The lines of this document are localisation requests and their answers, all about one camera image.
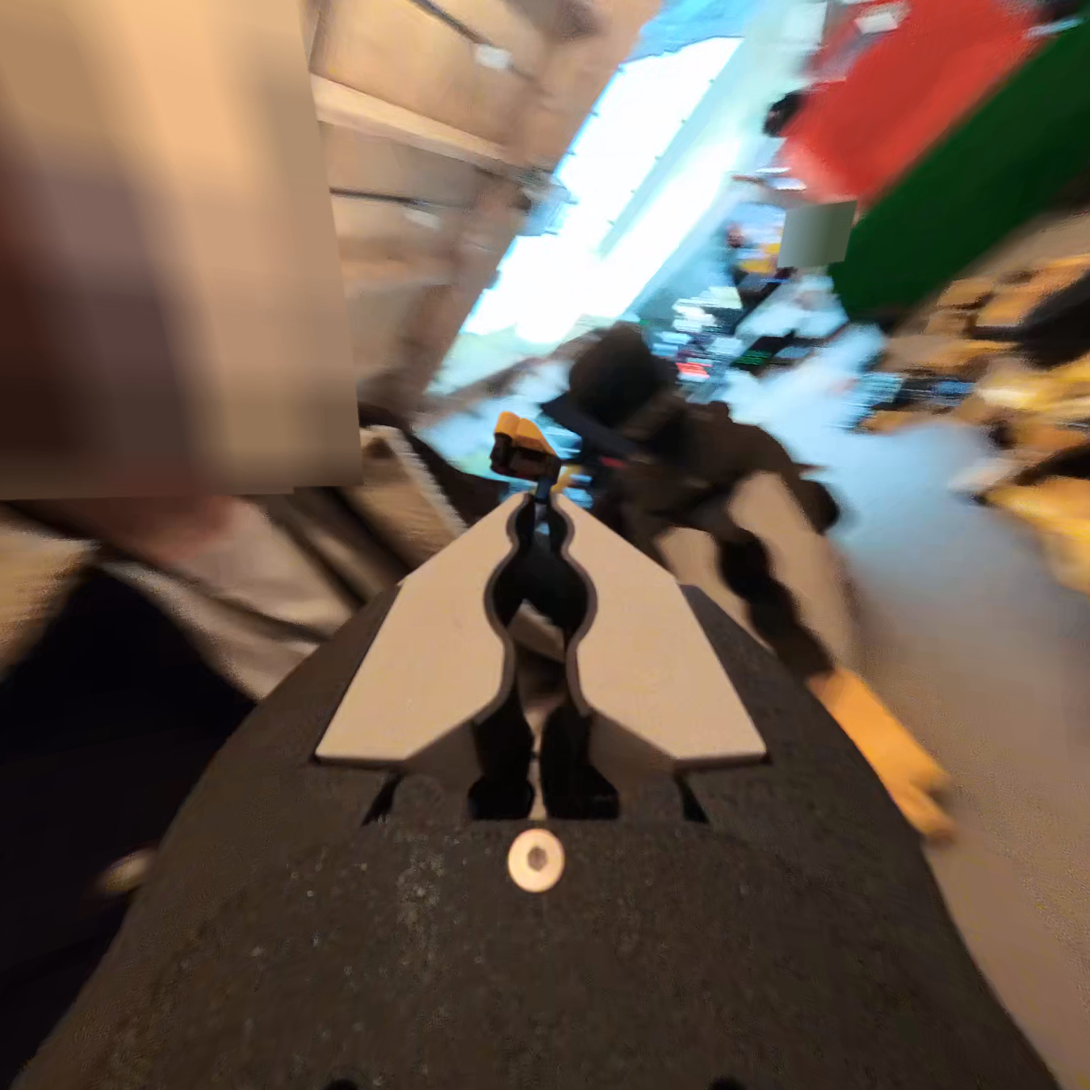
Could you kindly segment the red tote bag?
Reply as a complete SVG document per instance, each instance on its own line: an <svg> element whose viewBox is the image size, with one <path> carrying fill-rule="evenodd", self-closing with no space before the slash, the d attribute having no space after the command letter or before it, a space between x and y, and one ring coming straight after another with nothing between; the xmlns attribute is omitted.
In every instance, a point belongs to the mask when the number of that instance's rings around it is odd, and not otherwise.
<svg viewBox="0 0 1090 1090"><path fill-rule="evenodd" d="M812 207L864 213L1044 42L1052 5L855 5L808 82L768 111L777 166Z"/></svg>

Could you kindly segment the large window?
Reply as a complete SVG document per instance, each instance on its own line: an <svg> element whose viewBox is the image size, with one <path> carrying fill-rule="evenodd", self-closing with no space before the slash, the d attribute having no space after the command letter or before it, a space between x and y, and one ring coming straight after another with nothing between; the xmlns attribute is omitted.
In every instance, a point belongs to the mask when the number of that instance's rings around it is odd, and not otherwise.
<svg viewBox="0 0 1090 1090"><path fill-rule="evenodd" d="M513 330L524 342L554 342L571 330L606 237L738 46L740 36L709 36L617 68L551 176L565 192L549 226L513 244L463 336Z"/></svg>

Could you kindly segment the grey desk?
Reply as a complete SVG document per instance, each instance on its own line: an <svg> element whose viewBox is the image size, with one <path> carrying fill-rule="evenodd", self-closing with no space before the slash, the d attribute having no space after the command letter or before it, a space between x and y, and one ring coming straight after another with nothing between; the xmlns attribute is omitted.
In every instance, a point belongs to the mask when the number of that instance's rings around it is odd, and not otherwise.
<svg viewBox="0 0 1090 1090"><path fill-rule="evenodd" d="M977 428L841 427L880 336L844 330L768 379L714 392L821 466L847 521L859 671L950 775L957 838L932 869L968 948L1063 1087L1090 1052L1090 627L1037 538L950 493L988 460Z"/></svg>

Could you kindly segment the yellow toy brick panel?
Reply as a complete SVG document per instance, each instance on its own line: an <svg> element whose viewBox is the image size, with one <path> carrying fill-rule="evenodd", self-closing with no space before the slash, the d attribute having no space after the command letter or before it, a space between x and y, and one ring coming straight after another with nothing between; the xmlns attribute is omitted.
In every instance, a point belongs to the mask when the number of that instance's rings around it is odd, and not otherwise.
<svg viewBox="0 0 1090 1090"><path fill-rule="evenodd" d="M808 688L874 769L906 823L925 840L950 840L957 835L953 818L944 811L950 775L889 712L867 680L838 668L812 677Z"/></svg>

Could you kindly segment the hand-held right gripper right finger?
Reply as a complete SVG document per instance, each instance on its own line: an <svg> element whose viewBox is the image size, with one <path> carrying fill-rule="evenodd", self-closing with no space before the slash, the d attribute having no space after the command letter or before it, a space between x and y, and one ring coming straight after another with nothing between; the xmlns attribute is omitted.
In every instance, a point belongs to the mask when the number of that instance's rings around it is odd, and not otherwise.
<svg viewBox="0 0 1090 1090"><path fill-rule="evenodd" d="M565 495L554 521L590 600L565 665L592 769L633 802L688 772L761 766L768 746L675 574Z"/></svg>

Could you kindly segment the green plastic bin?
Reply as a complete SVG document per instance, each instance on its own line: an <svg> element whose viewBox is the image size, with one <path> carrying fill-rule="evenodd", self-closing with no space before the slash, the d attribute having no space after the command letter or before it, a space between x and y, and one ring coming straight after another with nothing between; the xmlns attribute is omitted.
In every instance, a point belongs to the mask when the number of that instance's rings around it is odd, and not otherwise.
<svg viewBox="0 0 1090 1090"><path fill-rule="evenodd" d="M1044 46L852 228L831 266L852 321L915 310L1013 228L1047 213L1090 161L1090 24Z"/></svg>

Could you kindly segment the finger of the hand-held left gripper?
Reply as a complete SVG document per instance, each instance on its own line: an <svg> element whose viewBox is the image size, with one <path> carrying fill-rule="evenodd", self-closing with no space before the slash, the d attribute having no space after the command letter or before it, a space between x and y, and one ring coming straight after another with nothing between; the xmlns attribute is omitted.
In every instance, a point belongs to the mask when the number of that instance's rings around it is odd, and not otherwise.
<svg viewBox="0 0 1090 1090"><path fill-rule="evenodd" d="M758 471L734 493L734 521L758 534L798 624L834 668L859 668L859 624L841 551L808 521L781 475Z"/></svg>
<svg viewBox="0 0 1090 1090"><path fill-rule="evenodd" d="M703 528L670 525L654 538L665 567L683 586L703 589L731 622L738 622L761 648L771 648L752 624L744 599L738 599L717 565L717 538Z"/></svg>

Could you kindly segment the light grey top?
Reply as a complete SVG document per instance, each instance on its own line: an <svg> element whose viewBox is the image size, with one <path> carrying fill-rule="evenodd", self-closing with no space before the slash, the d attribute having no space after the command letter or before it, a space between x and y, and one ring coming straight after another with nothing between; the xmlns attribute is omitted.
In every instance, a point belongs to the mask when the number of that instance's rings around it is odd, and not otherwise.
<svg viewBox="0 0 1090 1090"><path fill-rule="evenodd" d="M212 676L262 701L411 571L406 521L346 489L255 497L5 501L5 665L20 665L94 574L134 592Z"/></svg>

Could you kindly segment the yellow curved fender piece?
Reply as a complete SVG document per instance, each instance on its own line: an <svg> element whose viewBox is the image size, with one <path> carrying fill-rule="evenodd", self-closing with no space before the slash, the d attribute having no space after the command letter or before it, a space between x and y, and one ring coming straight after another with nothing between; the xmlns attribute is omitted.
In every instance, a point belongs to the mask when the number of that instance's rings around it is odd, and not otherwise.
<svg viewBox="0 0 1090 1090"><path fill-rule="evenodd" d="M534 528L549 521L551 497L565 493L576 475L576 466L559 460L543 428L514 413L503 413L495 421L489 469L528 485Z"/></svg>

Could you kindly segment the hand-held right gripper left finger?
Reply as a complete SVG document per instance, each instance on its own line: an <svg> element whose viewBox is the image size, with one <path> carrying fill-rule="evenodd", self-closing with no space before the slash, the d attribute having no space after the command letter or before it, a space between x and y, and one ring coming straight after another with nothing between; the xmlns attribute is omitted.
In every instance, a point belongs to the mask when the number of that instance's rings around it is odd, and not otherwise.
<svg viewBox="0 0 1090 1090"><path fill-rule="evenodd" d="M402 578L316 746L319 766L427 775L474 818L528 818L532 730L503 578L532 533L534 497L514 495Z"/></svg>

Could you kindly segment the yellow toy brick car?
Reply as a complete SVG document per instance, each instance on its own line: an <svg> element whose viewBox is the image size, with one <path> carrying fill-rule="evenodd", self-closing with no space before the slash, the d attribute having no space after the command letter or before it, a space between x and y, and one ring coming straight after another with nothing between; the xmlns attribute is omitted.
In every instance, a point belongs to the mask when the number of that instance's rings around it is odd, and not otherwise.
<svg viewBox="0 0 1090 1090"><path fill-rule="evenodd" d="M950 493L1027 525L1054 578L1090 592L1090 257L1054 257L944 286L915 336L859 379L847 428L889 434L950 420L984 463Z"/></svg>

